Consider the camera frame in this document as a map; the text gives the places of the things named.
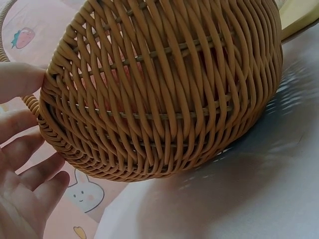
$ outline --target white surface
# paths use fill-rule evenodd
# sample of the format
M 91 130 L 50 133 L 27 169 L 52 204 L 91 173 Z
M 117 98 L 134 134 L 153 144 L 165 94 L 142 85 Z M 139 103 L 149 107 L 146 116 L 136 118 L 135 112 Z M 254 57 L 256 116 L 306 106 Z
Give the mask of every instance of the white surface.
M 130 184 L 95 239 L 318 239 L 319 24 L 284 53 L 276 97 L 222 160 Z

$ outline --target cartoon rabbit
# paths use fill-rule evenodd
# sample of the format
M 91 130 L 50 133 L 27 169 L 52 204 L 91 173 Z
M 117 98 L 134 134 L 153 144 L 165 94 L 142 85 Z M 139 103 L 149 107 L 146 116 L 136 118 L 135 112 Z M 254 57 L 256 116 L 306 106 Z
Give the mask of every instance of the cartoon rabbit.
M 104 190 L 77 169 L 75 169 L 75 179 L 76 183 L 67 188 L 65 195 L 84 213 L 88 213 L 103 201 Z

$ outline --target woven basket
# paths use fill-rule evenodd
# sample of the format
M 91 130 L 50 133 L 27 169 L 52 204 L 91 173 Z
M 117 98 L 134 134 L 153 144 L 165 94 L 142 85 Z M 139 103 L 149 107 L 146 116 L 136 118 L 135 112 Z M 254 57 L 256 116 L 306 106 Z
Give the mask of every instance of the woven basket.
M 245 134 L 282 63 L 274 0 L 87 0 L 40 100 L 23 100 L 72 166 L 134 182 L 196 167 Z

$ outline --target woven strand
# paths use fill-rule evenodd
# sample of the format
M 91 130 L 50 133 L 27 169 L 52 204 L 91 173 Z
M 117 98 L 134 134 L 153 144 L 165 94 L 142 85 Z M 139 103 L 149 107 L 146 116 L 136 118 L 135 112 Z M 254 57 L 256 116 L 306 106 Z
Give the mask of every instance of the woven strand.
M 40 93 L 24 101 L 75 168 L 163 178 L 213 158 L 258 120 L 281 79 L 273 0 L 87 0 Z

